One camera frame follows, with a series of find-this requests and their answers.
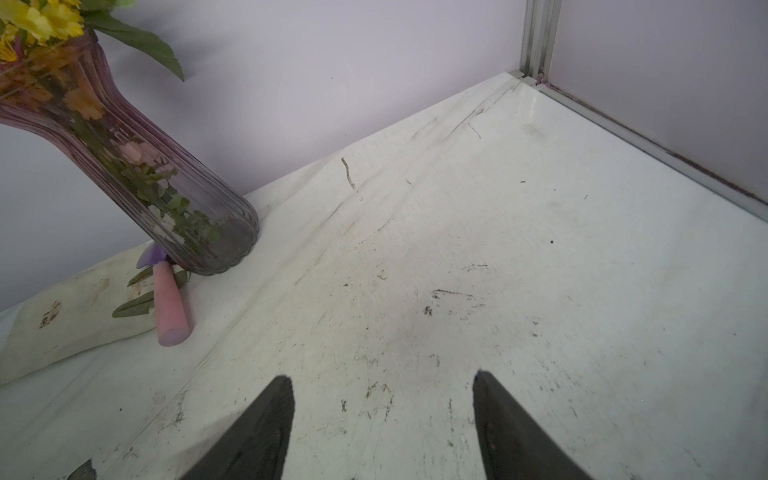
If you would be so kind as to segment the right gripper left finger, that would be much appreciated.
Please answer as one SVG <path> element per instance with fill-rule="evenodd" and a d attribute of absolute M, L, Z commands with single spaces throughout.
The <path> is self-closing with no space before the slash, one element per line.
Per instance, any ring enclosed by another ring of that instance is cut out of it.
<path fill-rule="evenodd" d="M 295 414 L 289 377 L 275 377 L 185 479 L 280 480 Z"/>

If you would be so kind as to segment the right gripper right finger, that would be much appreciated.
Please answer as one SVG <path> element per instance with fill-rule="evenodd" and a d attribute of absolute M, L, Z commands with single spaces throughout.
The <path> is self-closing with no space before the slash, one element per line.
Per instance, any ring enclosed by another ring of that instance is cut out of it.
<path fill-rule="evenodd" d="M 488 371 L 475 375 L 473 408 L 488 479 L 590 478 Z"/>

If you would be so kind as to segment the purple pink toy knife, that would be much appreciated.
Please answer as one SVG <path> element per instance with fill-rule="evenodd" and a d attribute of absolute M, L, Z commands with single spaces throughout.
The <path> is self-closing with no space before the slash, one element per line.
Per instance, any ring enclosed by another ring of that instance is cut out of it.
<path fill-rule="evenodd" d="M 163 347 L 183 343 L 189 338 L 192 328 L 168 254 L 160 245 L 151 242 L 140 256 L 137 267 L 152 268 L 158 343 Z"/>

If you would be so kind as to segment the dried leaf scrap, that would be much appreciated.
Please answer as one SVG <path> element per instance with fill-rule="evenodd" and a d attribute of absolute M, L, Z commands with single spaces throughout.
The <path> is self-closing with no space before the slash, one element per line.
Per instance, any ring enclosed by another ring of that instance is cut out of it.
<path fill-rule="evenodd" d="M 88 459 L 71 472 L 66 480 L 96 480 L 97 478 L 98 474 L 93 467 L 92 460 Z"/>

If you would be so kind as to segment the purple glass vase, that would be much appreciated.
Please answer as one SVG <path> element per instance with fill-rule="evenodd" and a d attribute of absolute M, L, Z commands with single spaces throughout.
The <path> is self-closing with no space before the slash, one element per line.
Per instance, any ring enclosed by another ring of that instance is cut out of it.
<path fill-rule="evenodd" d="M 253 206 L 125 99 L 92 32 L 2 66 L 1 122 L 55 145 L 193 273 L 257 242 Z"/>

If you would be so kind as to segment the yellow artificial flowers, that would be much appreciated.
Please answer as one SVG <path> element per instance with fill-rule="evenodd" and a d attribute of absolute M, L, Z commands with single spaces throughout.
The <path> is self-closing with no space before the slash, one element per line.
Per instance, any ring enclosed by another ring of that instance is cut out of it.
<path fill-rule="evenodd" d="M 172 48 L 159 36 L 113 16 L 132 1 L 23 1 L 1 3 L 1 67 L 20 63 L 65 41 L 101 32 L 134 48 L 185 78 Z"/>

